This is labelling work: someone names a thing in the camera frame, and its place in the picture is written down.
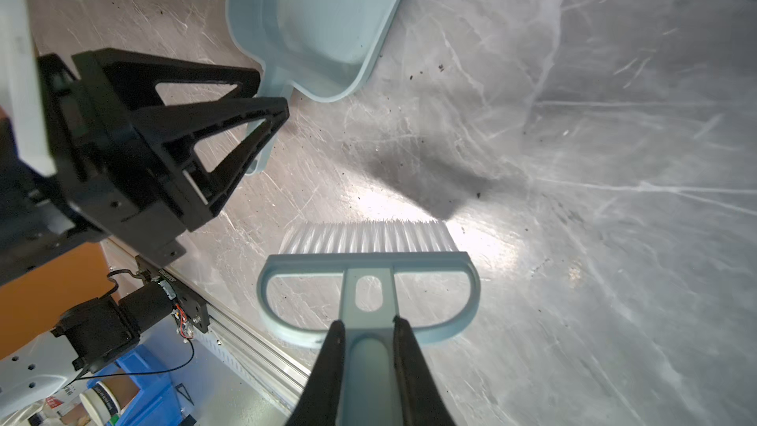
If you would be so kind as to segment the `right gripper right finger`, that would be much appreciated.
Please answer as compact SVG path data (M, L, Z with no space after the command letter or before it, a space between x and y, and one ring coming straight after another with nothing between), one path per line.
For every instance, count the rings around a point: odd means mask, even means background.
M400 316L393 319L393 366L403 425L455 426L433 380L413 329Z

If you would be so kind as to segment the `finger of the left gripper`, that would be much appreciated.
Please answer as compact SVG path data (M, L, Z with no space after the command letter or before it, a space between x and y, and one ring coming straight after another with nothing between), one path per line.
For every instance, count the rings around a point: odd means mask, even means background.
M290 116L284 98L150 106L131 116L179 222L193 232L222 211L246 170Z
M260 85L252 68L196 63L122 49L99 49L72 56L81 80L98 91L111 90L128 108L161 106L160 84L229 85L226 99L251 98Z

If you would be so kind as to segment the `blue storage bin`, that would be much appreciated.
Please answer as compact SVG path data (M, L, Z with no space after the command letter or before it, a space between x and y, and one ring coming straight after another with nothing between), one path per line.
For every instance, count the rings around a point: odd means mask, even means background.
M118 425L179 425L185 420L170 375L146 347L135 347L104 371L106 378L128 376L139 388ZM88 382L87 388L97 380Z

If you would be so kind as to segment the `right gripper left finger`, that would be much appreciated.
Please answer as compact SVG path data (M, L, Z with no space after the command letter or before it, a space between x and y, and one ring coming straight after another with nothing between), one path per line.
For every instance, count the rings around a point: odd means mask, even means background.
M345 326L338 319L327 331L311 376L286 426L336 424L345 363L345 342Z

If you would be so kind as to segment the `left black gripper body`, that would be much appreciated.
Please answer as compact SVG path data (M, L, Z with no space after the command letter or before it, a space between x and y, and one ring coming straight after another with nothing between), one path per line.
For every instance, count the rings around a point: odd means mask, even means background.
M157 266L185 254L183 223L149 177L116 162L112 142L63 60L39 58L43 137L57 172L44 177L19 156L10 118L1 120L1 281L8 284L87 243L114 236Z

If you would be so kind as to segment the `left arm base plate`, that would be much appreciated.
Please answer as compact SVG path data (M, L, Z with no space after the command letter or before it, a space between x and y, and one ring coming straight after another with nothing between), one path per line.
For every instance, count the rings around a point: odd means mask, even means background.
M135 257L138 267L138 274L145 280L163 282L165 281L171 289L169 297L183 310L188 317L188 322L201 333L208 333L210 319L208 315L207 301L192 288L169 273L165 268L155 266L143 256Z

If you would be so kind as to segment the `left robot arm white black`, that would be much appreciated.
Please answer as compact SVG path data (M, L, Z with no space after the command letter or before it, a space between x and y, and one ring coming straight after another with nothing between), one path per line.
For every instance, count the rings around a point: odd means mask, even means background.
M289 118L260 94L257 70L120 49L66 64L27 55L1 63L1 281L14 282L88 243L114 237L136 253L142 286L62 314L1 363L11 414L98 372L170 315L207 331L205 300L167 273L179 237L218 216Z

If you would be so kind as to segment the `aluminium mounting rail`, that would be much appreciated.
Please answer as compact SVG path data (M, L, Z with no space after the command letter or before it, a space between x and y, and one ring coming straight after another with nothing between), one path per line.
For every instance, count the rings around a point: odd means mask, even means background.
M256 295L257 260L245 262L238 276L228 276L189 236L179 241L186 254L171 262L166 272L183 282L206 302L207 333L199 341L226 367L267 402L288 416L300 399L310 369L288 353L262 328Z

